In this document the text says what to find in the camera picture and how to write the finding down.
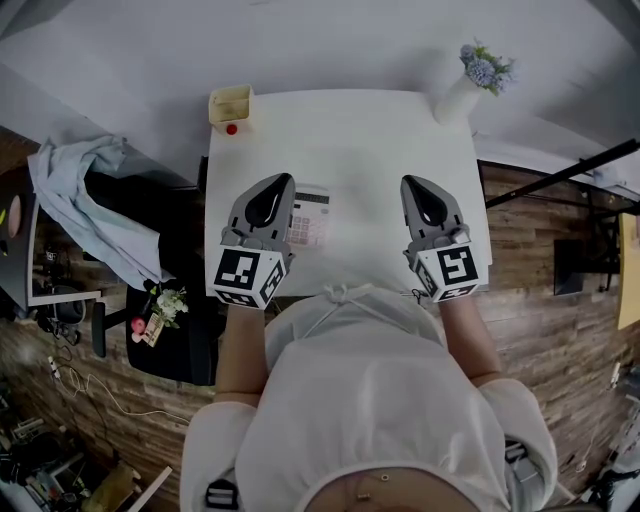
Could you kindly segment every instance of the white table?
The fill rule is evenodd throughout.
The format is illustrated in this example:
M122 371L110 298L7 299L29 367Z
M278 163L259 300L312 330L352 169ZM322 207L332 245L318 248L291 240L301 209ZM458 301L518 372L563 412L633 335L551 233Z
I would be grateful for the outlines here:
M236 198L267 176L329 189L328 239L296 249L278 295L314 295L327 283L372 283L397 291L422 288L402 251L400 181L427 178L453 194L476 244L480 284L491 264L489 228L476 155L466 122L440 126L418 93L378 90L301 91L255 96L251 132L211 133L205 213L207 293Z

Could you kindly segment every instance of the black chair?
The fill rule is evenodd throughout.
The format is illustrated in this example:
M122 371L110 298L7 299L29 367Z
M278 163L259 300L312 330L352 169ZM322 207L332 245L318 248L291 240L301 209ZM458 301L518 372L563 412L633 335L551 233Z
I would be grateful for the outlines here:
M96 203L160 233L160 265L176 277L174 288L186 288L189 307L188 313L179 313L176 318L180 328L165 327L155 347L134 343L131 319L138 316L149 294L128 287L126 309L106 315L104 304L94 304L91 326L94 352L106 357L106 331L125 322L131 366L171 380L213 385L218 337L225 329L226 318L218 313L219 301L206 296L204 261L193 250L198 241L189 239L194 231L185 229L186 215L180 214L193 204L193 196L185 197L183 192L172 192L139 177L115 180L88 173L85 184Z
M179 329L165 327L155 347L131 339L131 319L147 301L148 293L127 288L127 307L105 314L105 305L96 302L93 307L91 336L93 350L106 357L106 331L126 322L126 344L129 364L151 375L189 382L199 386L215 383L218 364L218 337L225 328L224 317L218 315L218 301L198 296L187 287L188 313L176 318Z

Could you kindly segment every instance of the blue flowers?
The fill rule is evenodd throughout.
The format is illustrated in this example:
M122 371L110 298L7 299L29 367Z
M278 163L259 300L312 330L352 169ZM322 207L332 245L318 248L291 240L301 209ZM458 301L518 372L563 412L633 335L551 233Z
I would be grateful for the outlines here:
M489 87L493 83L496 70L488 60L473 58L467 64L465 73L478 87Z
M506 64L502 57L494 57L486 46L476 40L476 45L465 44L460 48L460 60L465 66L465 74L474 84L498 96L515 82L513 59Z

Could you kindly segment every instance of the black and white marker cube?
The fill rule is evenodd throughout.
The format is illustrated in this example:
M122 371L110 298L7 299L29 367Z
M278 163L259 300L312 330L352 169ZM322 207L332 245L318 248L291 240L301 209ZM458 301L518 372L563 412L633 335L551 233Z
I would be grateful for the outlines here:
M226 304L265 309L286 275L282 253L221 245L213 289Z
M470 295L478 287L472 242L428 249L416 254L413 271L433 302Z

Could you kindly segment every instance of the small flower bouquet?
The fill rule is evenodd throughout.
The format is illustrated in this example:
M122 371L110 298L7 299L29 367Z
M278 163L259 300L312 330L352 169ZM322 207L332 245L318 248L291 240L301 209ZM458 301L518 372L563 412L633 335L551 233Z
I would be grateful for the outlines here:
M475 85L491 91L495 96L505 92L515 82L514 59L503 62L502 57L494 57L476 39L475 46L465 44L460 48L460 60L465 67L465 75Z
M180 326L175 321L176 314L189 311L186 295L187 291L184 288L178 291L163 290L156 303L151 306L151 310L162 319L167 327L179 329Z

